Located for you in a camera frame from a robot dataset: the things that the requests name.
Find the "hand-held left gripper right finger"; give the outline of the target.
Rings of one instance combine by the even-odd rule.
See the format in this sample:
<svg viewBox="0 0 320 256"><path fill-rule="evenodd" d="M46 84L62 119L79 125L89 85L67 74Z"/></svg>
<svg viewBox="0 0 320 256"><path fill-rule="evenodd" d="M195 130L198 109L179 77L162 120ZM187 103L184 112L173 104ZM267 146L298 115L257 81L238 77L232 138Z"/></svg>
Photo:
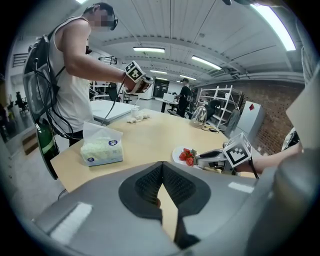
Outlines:
<svg viewBox="0 0 320 256"><path fill-rule="evenodd" d="M162 182L178 209L174 243L187 256L264 256L261 219L273 174L260 179L162 164Z"/></svg>

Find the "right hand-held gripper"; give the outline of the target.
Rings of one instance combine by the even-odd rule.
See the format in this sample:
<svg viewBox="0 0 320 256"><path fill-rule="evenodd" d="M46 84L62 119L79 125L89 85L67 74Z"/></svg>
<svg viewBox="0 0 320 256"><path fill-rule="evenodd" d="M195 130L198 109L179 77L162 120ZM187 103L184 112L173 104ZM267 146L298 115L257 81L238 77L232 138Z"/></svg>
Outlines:
<svg viewBox="0 0 320 256"><path fill-rule="evenodd" d="M251 158L252 146L245 134L239 133L225 142L221 149L200 154L196 164L202 169L222 171L223 174L240 174L250 172L249 161Z"/></svg>

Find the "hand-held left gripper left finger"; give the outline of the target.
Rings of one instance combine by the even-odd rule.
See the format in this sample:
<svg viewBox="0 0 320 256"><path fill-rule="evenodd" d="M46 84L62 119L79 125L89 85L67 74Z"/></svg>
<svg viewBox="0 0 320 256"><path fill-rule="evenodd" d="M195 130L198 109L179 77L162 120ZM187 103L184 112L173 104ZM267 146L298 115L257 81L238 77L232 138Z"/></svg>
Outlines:
<svg viewBox="0 0 320 256"><path fill-rule="evenodd" d="M62 256L170 256L157 196L162 162L99 176L48 207L34 224Z"/></svg>

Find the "white plate of strawberries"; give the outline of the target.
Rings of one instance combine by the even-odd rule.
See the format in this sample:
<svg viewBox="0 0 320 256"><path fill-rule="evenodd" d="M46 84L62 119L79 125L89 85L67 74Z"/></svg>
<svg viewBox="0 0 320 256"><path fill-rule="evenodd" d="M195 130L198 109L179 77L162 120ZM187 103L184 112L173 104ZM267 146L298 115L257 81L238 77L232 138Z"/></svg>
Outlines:
<svg viewBox="0 0 320 256"><path fill-rule="evenodd" d="M178 147L176 147L173 151L172 151L172 160L175 162L175 163L178 163L178 164L182 164L182 165L184 165L184 166L188 166L187 164L186 164L186 161L181 161L180 159L179 159L179 155L181 154L181 152L183 152L184 151L184 148L187 148L187 149L189 149L190 151L193 149L193 148L191 148L191 147L184 147L184 146L178 146ZM192 157L192 158L194 158L194 166L190 166L190 167L195 167L197 164L196 164L196 157Z"/></svg>

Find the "person's right forearm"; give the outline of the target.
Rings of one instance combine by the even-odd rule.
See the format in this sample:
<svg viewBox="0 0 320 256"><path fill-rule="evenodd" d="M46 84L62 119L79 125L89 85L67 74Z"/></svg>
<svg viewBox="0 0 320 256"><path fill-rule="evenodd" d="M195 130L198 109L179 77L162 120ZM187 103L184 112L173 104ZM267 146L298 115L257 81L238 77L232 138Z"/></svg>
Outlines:
<svg viewBox="0 0 320 256"><path fill-rule="evenodd" d="M253 167L257 174L261 174L266 168L277 167L284 159L296 156L303 151L302 144L299 142L279 153L259 156L252 159Z"/></svg>

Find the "grey coat on stand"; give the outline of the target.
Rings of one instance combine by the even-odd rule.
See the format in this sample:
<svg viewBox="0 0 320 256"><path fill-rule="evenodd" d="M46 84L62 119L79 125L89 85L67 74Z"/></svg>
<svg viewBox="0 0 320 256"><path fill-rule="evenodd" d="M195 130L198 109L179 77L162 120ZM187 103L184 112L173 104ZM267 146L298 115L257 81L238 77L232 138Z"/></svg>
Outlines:
<svg viewBox="0 0 320 256"><path fill-rule="evenodd" d="M226 126L226 129L225 129L225 134L226 135L230 135L231 132L236 128L238 122L239 122L239 119L240 119L240 116L241 116L241 111L239 109L239 107L237 107L236 109L234 109L229 117L229 120L227 122L227 126Z"/></svg>

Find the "grey metal cabinet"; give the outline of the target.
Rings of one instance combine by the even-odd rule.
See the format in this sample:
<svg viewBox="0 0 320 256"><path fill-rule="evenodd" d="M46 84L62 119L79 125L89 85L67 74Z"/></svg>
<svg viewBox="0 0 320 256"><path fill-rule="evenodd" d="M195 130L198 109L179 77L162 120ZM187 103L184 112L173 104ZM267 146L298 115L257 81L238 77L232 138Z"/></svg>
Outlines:
<svg viewBox="0 0 320 256"><path fill-rule="evenodd" d="M249 109L251 104L254 104L253 110ZM265 111L260 104L246 101L235 131L244 133L252 144L262 126L264 118Z"/></svg>

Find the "white tissue pack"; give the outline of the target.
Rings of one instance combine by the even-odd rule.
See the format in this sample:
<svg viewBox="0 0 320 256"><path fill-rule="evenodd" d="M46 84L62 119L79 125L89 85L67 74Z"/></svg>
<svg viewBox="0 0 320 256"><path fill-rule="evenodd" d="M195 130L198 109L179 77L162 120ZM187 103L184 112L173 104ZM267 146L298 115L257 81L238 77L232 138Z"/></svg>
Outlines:
<svg viewBox="0 0 320 256"><path fill-rule="evenodd" d="M83 124L83 145L80 154L87 166L122 162L123 133L90 122Z"/></svg>

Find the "white metal shelf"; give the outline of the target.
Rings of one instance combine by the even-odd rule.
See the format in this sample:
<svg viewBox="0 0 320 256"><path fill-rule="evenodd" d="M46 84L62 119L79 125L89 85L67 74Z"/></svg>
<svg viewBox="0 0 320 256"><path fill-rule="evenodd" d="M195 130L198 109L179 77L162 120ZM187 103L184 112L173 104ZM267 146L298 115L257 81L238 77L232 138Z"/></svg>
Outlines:
<svg viewBox="0 0 320 256"><path fill-rule="evenodd" d="M219 101L215 113L208 119L207 123L224 131L232 112L239 108L242 98L243 92L235 89L233 85L217 86L209 89L201 88L197 105L208 107L212 100Z"/></svg>

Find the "oval pale table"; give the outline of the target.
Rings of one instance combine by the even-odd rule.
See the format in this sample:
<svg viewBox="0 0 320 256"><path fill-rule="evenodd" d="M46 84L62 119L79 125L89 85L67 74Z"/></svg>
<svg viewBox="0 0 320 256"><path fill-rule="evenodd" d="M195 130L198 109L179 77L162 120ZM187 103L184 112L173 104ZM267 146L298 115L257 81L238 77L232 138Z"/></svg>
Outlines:
<svg viewBox="0 0 320 256"><path fill-rule="evenodd" d="M174 111L175 109L178 108L178 103L177 102L171 102L171 101L167 101L163 98L155 98L155 100L159 101L162 103L161 105L161 113L164 113L165 110L166 110L166 105L169 105L170 106L170 111Z"/></svg>

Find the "person's grey shirt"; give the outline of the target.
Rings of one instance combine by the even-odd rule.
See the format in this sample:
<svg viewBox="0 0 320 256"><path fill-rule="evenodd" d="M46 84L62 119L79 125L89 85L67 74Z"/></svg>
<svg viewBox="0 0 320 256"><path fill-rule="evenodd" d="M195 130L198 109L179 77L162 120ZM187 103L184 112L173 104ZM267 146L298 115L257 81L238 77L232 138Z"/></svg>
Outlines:
<svg viewBox="0 0 320 256"><path fill-rule="evenodd" d="M316 246L312 231L320 234L320 220L316 214L320 204L320 61L306 88L288 109L297 121L301 142L297 152L287 156L278 165L274 176L274 196L281 206L277 241L283 254L301 253Z"/></svg>

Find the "pile of white crumpled pieces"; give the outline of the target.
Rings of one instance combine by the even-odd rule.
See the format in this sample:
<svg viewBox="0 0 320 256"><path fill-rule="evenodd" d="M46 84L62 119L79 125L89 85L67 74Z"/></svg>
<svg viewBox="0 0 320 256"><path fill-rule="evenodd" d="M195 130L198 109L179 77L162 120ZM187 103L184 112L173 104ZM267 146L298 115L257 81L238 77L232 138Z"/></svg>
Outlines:
<svg viewBox="0 0 320 256"><path fill-rule="evenodd" d="M142 122L143 120L147 120L150 118L151 118L151 116L148 113L140 111L140 112L138 112L137 115L128 117L126 122L129 124L134 124L134 123Z"/></svg>

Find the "black glass door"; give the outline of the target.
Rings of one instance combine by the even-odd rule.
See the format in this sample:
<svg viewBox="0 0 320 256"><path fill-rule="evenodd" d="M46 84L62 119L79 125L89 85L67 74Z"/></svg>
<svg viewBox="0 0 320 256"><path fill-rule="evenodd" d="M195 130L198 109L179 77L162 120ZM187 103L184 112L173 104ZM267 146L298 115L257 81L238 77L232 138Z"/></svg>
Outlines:
<svg viewBox="0 0 320 256"><path fill-rule="evenodd" d="M154 82L153 97L163 98L168 92L170 82L168 80L156 78Z"/></svg>

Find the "brown cardboard box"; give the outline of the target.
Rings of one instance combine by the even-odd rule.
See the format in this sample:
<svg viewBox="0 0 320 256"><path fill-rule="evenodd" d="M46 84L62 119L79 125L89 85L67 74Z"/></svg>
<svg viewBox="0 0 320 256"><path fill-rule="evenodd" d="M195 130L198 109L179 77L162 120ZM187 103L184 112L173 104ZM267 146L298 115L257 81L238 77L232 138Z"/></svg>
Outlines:
<svg viewBox="0 0 320 256"><path fill-rule="evenodd" d="M22 147L26 156L38 147L38 139L35 131L30 131L22 137Z"/></svg>

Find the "white desk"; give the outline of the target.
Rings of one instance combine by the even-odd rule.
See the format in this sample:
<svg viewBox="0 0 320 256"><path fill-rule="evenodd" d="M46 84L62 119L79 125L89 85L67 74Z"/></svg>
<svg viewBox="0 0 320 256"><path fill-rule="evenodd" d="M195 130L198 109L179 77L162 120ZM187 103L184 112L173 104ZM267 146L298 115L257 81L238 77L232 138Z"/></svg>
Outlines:
<svg viewBox="0 0 320 256"><path fill-rule="evenodd" d="M109 125L118 118L122 118L125 115L131 113L133 108L140 108L132 104L113 102L109 100L95 100L90 102L90 107L95 122Z"/></svg>

